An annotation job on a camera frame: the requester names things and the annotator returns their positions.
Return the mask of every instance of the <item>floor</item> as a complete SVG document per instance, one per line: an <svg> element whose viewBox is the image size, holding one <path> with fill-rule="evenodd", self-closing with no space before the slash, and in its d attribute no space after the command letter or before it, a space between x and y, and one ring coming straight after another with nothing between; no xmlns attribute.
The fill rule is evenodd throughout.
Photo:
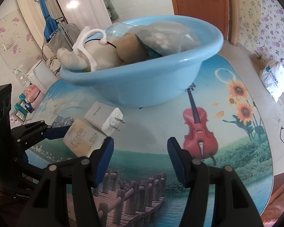
<svg viewBox="0 0 284 227"><path fill-rule="evenodd" d="M273 160L273 173L284 172L284 143L280 130L284 128L284 94L276 103L259 79L259 67L251 60L250 53L243 46L232 46L224 41L219 54L225 57L246 85L252 96L267 132Z"/></svg>

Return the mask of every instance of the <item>white plastic bag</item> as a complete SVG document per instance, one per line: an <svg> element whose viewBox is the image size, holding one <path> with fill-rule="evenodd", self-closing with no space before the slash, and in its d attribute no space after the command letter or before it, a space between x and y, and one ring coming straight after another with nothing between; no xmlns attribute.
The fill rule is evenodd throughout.
<svg viewBox="0 0 284 227"><path fill-rule="evenodd" d="M135 26L135 34L146 46L162 56L180 53L201 45L195 32L187 25L172 21L157 21L147 26Z"/></svg>
<svg viewBox="0 0 284 227"><path fill-rule="evenodd" d="M284 92L284 67L279 61L270 60L265 69L260 72L260 79L265 88L278 102Z"/></svg>
<svg viewBox="0 0 284 227"><path fill-rule="evenodd" d="M110 27L105 30L108 37L123 37L133 26L124 23L113 23Z"/></svg>

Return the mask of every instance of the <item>hanging clothes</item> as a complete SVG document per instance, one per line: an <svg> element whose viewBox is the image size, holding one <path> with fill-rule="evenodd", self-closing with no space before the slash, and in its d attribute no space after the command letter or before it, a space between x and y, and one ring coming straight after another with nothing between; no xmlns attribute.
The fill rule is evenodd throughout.
<svg viewBox="0 0 284 227"><path fill-rule="evenodd" d="M113 4L111 3L111 0L103 0L103 1L106 6L109 17L111 18L111 21L118 19L119 15L117 14Z"/></svg>
<svg viewBox="0 0 284 227"><path fill-rule="evenodd" d="M57 22L51 18L49 11L46 7L44 0L38 0L40 4L40 8L45 19L45 29L44 29L44 37L47 42L50 41L50 35L58 29Z"/></svg>

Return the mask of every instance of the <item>sunflower illustration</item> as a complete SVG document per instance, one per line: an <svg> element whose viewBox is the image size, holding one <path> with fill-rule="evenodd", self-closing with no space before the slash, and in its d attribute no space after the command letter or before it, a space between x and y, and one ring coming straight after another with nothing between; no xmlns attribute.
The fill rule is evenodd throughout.
<svg viewBox="0 0 284 227"><path fill-rule="evenodd" d="M231 105L231 106L236 104L236 100L235 100L235 98L232 97L232 96L227 97L227 102L228 102L228 104Z"/></svg>
<svg viewBox="0 0 284 227"><path fill-rule="evenodd" d="M231 81L227 84L228 92L232 97L235 97L237 100L241 98L247 98L247 89L242 82Z"/></svg>
<svg viewBox="0 0 284 227"><path fill-rule="evenodd" d="M237 117L240 119L240 122L243 121L244 125L247 125L248 121L252 121L253 119L253 109L247 102L239 103L236 107Z"/></svg>

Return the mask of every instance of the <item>wooden door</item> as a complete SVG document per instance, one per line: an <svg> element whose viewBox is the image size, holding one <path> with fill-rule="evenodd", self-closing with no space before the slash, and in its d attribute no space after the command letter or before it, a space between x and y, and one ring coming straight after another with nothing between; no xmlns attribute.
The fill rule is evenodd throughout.
<svg viewBox="0 0 284 227"><path fill-rule="evenodd" d="M202 19L215 25L227 39L228 0L173 0L173 8L176 15Z"/></svg>

